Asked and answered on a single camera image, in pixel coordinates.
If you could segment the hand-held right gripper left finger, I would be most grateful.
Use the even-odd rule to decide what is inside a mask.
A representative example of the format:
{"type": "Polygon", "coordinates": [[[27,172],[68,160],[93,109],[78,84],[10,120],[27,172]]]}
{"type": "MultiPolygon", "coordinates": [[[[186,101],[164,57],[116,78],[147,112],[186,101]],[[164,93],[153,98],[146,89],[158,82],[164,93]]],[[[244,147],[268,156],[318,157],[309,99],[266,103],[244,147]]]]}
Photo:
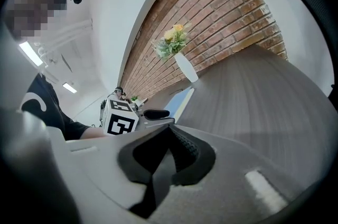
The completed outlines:
{"type": "Polygon", "coordinates": [[[68,141],[90,181],[127,210],[155,210],[172,184],[168,125],[94,139],[68,141]]]}

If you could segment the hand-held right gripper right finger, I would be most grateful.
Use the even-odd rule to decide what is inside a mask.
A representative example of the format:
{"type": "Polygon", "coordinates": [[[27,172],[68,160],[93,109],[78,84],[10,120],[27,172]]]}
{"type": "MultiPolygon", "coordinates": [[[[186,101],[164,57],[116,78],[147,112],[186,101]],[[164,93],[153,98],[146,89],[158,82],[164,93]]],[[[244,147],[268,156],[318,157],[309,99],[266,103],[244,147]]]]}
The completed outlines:
{"type": "Polygon", "coordinates": [[[282,224],[312,193],[241,142],[179,129],[211,145],[215,164],[199,183],[171,187],[151,224],[282,224]]]}

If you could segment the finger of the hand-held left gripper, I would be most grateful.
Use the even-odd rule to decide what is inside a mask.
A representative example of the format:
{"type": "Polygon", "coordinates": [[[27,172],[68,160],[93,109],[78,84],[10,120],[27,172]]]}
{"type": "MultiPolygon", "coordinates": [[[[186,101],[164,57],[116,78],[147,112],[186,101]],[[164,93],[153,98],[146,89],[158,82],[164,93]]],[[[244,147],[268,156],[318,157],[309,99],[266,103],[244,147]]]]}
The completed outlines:
{"type": "Polygon", "coordinates": [[[175,118],[170,117],[170,112],[165,109],[148,109],[143,112],[146,126],[159,126],[175,123],[175,118]]]}

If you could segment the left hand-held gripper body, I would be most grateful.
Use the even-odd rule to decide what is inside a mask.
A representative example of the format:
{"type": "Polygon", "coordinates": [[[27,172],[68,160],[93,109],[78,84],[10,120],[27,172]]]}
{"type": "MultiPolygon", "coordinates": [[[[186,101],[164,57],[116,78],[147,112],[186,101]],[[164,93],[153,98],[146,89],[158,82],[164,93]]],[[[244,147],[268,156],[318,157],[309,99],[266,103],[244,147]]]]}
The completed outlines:
{"type": "Polygon", "coordinates": [[[138,106],[135,103],[107,99],[101,123],[105,135],[134,132],[139,123],[138,106]]]}

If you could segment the blue book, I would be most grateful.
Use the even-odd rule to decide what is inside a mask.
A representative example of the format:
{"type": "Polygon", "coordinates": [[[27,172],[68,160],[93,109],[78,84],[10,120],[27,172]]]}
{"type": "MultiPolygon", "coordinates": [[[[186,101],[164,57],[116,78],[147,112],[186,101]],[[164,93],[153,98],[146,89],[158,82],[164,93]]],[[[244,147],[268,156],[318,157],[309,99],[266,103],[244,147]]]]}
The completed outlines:
{"type": "Polygon", "coordinates": [[[165,106],[165,110],[169,111],[169,118],[174,118],[175,123],[178,123],[179,118],[183,114],[186,106],[188,105],[195,89],[191,86],[175,94],[172,99],[165,106]]]}

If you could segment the person's left forearm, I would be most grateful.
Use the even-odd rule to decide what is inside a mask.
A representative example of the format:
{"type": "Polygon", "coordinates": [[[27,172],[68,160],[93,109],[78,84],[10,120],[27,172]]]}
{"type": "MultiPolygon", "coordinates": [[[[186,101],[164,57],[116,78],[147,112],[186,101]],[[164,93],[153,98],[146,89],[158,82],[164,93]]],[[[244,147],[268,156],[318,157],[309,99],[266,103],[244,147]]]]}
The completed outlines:
{"type": "Polygon", "coordinates": [[[93,139],[107,136],[102,127],[89,127],[82,133],[80,139],[93,139]]]}

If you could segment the white ceramic vase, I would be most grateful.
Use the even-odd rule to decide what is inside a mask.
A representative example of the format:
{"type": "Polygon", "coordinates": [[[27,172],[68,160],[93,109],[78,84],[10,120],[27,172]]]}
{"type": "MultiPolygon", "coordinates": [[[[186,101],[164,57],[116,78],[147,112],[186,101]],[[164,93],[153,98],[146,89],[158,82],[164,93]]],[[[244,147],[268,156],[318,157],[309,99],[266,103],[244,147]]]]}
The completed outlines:
{"type": "Polygon", "coordinates": [[[182,53],[177,53],[174,58],[182,73],[191,83],[194,83],[199,79],[192,64],[182,53]]]}

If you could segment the rectangular ceiling light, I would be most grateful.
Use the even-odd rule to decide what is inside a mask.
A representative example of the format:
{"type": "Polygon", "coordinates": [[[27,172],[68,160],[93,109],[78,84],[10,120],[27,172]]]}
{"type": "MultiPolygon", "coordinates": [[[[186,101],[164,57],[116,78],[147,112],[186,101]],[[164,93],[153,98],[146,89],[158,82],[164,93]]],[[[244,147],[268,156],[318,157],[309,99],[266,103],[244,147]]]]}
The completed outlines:
{"type": "Polygon", "coordinates": [[[43,64],[41,58],[37,55],[37,53],[27,41],[19,44],[19,47],[34,65],[40,67],[43,64]]]}
{"type": "Polygon", "coordinates": [[[70,84],[68,84],[67,82],[65,82],[63,85],[63,88],[65,88],[66,90],[70,91],[73,94],[77,93],[77,90],[73,88],[73,86],[71,86],[70,84]]]}

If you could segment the person's black printed shirt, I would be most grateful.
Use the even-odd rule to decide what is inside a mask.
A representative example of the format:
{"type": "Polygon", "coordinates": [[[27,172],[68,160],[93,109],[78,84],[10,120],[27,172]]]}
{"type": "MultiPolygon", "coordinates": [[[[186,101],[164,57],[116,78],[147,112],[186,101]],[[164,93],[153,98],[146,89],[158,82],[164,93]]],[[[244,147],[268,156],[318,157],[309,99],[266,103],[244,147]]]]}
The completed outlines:
{"type": "Polygon", "coordinates": [[[62,111],[53,86],[42,74],[37,74],[31,83],[21,109],[38,117],[47,126],[61,130],[67,141],[80,139],[85,130],[89,128],[73,121],[62,111]]]}

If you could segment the artificial flower bouquet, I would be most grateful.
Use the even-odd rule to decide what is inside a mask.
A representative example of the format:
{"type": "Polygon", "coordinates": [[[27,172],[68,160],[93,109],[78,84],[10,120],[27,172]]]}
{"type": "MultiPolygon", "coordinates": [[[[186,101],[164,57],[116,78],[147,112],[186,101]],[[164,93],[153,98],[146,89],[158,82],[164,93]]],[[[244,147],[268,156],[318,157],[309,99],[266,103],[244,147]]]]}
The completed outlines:
{"type": "Polygon", "coordinates": [[[152,40],[152,48],[161,60],[176,55],[187,45],[187,31],[191,23],[175,24],[160,39],[152,40]]]}

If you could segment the dark wooden table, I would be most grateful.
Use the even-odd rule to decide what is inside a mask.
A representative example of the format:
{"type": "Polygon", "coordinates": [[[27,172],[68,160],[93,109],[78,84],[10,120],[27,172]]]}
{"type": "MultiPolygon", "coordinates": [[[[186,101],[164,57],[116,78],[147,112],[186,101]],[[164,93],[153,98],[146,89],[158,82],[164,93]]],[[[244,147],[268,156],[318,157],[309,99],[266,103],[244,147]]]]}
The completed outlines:
{"type": "Polygon", "coordinates": [[[247,144],[278,165],[328,164],[338,113],[288,61],[251,46],[199,74],[178,124],[247,144]]]}

